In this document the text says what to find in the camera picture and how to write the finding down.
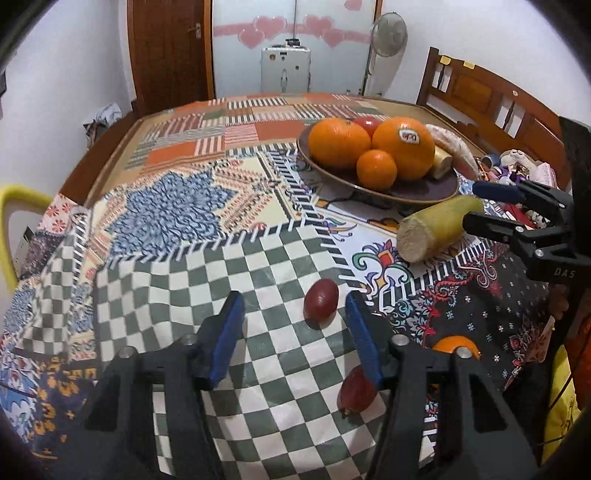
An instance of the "patterned tablecloth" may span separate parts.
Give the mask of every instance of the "patterned tablecloth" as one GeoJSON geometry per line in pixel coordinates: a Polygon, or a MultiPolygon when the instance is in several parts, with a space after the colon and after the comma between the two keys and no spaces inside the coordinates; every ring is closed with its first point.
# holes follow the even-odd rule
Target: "patterned tablecloth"
{"type": "MultiPolygon", "coordinates": [[[[59,455],[121,347],[151,351],[196,331],[231,289],[246,299],[243,335],[228,376],[204,394],[228,480],[365,476],[386,396],[346,418],[336,406],[359,364],[343,321],[351,289],[367,295],[376,321],[424,346],[471,338],[495,384],[511,381],[538,336],[545,286],[528,281],[502,245],[469,236],[407,264],[396,231],[409,207],[330,183],[298,159],[306,126],[359,115],[385,118],[376,104],[342,95],[187,105],[146,119],[122,145],[92,210],[56,197],[0,343],[0,404],[36,456],[51,464],[59,455]],[[318,330],[303,319],[303,296],[320,278],[339,284],[340,300],[318,330]]],[[[436,418],[427,398],[422,457],[436,418]]],[[[160,467],[171,472],[158,386],[154,424],[160,467]]]]}

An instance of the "wooden door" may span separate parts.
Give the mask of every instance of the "wooden door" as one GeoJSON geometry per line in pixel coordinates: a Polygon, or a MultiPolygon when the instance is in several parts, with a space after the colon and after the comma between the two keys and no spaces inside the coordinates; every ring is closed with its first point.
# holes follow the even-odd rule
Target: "wooden door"
{"type": "Polygon", "coordinates": [[[213,98],[211,1],[128,0],[140,115],[213,98]]]}

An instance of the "blue gripper pad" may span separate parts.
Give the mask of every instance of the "blue gripper pad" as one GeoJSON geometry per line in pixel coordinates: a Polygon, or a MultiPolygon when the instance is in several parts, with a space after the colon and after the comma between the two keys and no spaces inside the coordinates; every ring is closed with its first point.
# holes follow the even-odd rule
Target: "blue gripper pad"
{"type": "Polygon", "coordinates": [[[217,387],[228,373],[236,342],[242,334],[245,313],[244,297],[231,291],[220,313],[208,317],[197,332],[198,375],[207,379],[209,389],[217,387]]]}
{"type": "Polygon", "coordinates": [[[376,390],[382,390],[384,352],[392,336],[392,327],[383,318],[371,314],[363,295],[358,291],[347,295],[345,314],[345,322],[353,336],[363,373],[376,390]]]}
{"type": "Polygon", "coordinates": [[[494,200],[504,203],[523,203],[525,194],[513,185],[502,185],[489,181],[476,181],[472,186],[472,193],[481,199],[494,200]]]}

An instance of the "white appliance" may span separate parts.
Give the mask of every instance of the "white appliance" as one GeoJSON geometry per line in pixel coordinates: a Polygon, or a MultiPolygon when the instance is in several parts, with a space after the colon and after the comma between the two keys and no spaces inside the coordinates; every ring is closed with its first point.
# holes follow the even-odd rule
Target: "white appliance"
{"type": "Polygon", "coordinates": [[[273,45],[262,49],[263,93],[306,93],[310,89],[310,49],[273,45]]]}

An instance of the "red fruit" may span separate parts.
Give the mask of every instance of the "red fruit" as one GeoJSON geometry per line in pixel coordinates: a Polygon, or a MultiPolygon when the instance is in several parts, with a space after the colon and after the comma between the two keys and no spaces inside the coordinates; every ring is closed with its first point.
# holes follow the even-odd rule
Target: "red fruit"
{"type": "Polygon", "coordinates": [[[361,365],[356,366],[340,387],[336,401],[337,408],[344,414],[359,413],[368,408],[374,401],[378,391],[371,382],[365,378],[361,365]]]}
{"type": "Polygon", "coordinates": [[[361,125],[369,134],[369,137],[372,138],[374,136],[374,132],[383,122],[380,119],[374,118],[372,116],[360,116],[359,118],[354,119],[353,123],[361,125]]]}
{"type": "Polygon", "coordinates": [[[304,318],[323,322],[336,311],[339,303],[339,288],[329,278],[323,278],[310,287],[304,298],[304,318]]]}

